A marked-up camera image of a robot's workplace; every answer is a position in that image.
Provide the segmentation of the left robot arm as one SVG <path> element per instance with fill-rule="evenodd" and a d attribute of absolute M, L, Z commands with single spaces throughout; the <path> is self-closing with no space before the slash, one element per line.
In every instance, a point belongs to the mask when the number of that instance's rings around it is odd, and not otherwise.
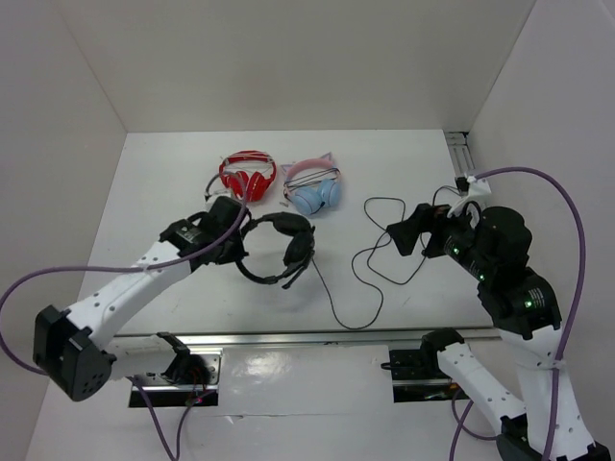
<path fill-rule="evenodd" d="M 201 379 L 202 359 L 169 332 L 135 340 L 116 335 L 148 303 L 199 267 L 239 255 L 238 228 L 247 207 L 219 197 L 209 210 L 172 223 L 132 267 L 89 297 L 35 320 L 34 361 L 73 401 L 107 381 L 154 374 L 169 383 Z"/>

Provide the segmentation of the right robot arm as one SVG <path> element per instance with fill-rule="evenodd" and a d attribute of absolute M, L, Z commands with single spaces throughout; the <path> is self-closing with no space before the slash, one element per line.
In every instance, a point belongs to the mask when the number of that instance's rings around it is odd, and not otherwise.
<path fill-rule="evenodd" d="M 428 258 L 449 256 L 478 282 L 478 298 L 514 355 L 522 396 L 512 395 L 474 357 L 453 328 L 422 339 L 419 364 L 455 381 L 496 434 L 503 460 L 607 460 L 610 452 L 580 416 L 564 363 L 556 353 L 563 326 L 551 285 L 529 266 L 531 233 L 515 210 L 492 206 L 473 225 L 447 206 L 421 204 L 386 229 L 401 255 L 430 235 Z"/>

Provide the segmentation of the black headset with microphone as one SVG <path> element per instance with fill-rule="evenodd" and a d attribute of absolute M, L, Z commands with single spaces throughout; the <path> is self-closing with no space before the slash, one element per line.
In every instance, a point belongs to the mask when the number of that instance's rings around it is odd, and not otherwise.
<path fill-rule="evenodd" d="M 264 223 L 270 223 L 276 232 L 291 238 L 283 255 L 284 271 L 276 276 L 259 277 L 249 271 L 241 259 L 235 262 L 235 266 L 246 279 L 256 284 L 274 285 L 286 279 L 282 289 L 287 290 L 308 268 L 313 259 L 315 227 L 300 214 L 285 211 L 268 213 L 245 224 L 240 230 L 241 239 Z"/>

